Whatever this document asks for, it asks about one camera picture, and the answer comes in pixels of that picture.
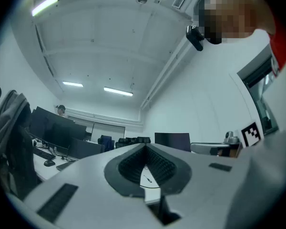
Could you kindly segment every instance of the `keyboard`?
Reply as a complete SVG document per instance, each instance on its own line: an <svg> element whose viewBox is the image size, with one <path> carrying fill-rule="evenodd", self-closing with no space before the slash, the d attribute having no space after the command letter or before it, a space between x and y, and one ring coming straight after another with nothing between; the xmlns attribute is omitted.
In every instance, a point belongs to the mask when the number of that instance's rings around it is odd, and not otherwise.
<svg viewBox="0 0 286 229"><path fill-rule="evenodd" d="M47 160L51 160L51 159L54 159L55 158L55 155L52 155L52 154L48 154L36 147L34 147L33 149L33 154L41 157L41 158L44 158L44 159L47 159Z"/></svg>

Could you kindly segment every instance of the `person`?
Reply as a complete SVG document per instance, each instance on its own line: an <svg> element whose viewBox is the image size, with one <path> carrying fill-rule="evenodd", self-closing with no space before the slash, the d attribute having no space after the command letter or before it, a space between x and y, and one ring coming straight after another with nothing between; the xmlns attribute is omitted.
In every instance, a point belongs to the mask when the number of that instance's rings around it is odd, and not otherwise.
<svg viewBox="0 0 286 229"><path fill-rule="evenodd" d="M59 106L57 106L57 108L58 108L57 114L58 114L59 116L61 116L61 117L66 117L66 116L65 116L65 111L66 111L65 106L59 105Z"/></svg>
<svg viewBox="0 0 286 229"><path fill-rule="evenodd" d="M286 29L265 0L198 0L194 20L212 44L246 38L256 29L270 37L272 70L277 77L286 63Z"/></svg>

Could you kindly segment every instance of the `computer mouse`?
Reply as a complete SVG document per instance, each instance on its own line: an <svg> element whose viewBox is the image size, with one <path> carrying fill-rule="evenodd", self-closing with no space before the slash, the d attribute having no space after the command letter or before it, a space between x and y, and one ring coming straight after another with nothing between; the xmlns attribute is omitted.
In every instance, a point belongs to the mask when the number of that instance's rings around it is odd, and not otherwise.
<svg viewBox="0 0 286 229"><path fill-rule="evenodd" d="M46 161L43 163L43 165L46 166L46 167L50 167L50 166L55 165L55 162L52 161L52 160L46 160Z"/></svg>

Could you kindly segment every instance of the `white ceiling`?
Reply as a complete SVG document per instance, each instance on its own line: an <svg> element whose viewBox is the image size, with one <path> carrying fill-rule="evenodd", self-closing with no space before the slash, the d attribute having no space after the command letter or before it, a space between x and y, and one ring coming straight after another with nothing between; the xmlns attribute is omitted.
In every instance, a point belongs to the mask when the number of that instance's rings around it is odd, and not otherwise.
<svg viewBox="0 0 286 229"><path fill-rule="evenodd" d="M34 0L35 6L42 1ZM31 66L56 95L55 84L59 84L62 99L139 108L184 37L186 26L192 24L189 16L171 7L173 1L148 0L140 5L135 0L60 0L35 18L27 15L28 23L37 25L42 54L54 78L42 76L49 76L48 67ZM18 42L25 57L32 50L28 40ZM65 86L62 81L84 87ZM106 93L104 86L132 91L133 97Z"/></svg>

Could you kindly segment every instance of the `ceiling light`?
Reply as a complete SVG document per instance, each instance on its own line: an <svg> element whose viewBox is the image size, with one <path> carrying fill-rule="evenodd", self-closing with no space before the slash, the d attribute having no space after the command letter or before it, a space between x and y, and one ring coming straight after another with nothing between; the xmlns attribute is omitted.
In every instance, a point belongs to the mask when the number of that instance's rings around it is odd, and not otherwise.
<svg viewBox="0 0 286 229"><path fill-rule="evenodd" d="M40 11L44 10L46 7L52 5L53 3L57 2L58 0L45 0L43 3L38 5L36 8L32 10L32 16L35 16Z"/></svg>
<svg viewBox="0 0 286 229"><path fill-rule="evenodd" d="M69 85L69 86L80 86L80 87L83 87L82 84L79 84L79 83L72 83L72 82L62 82L64 83L65 85Z"/></svg>
<svg viewBox="0 0 286 229"><path fill-rule="evenodd" d="M130 96L130 97L133 95L133 93L124 92L124 91L116 90L116 89L109 88L109 87L104 87L104 90L107 91L107 92L116 93L116 94L122 94L122 95Z"/></svg>

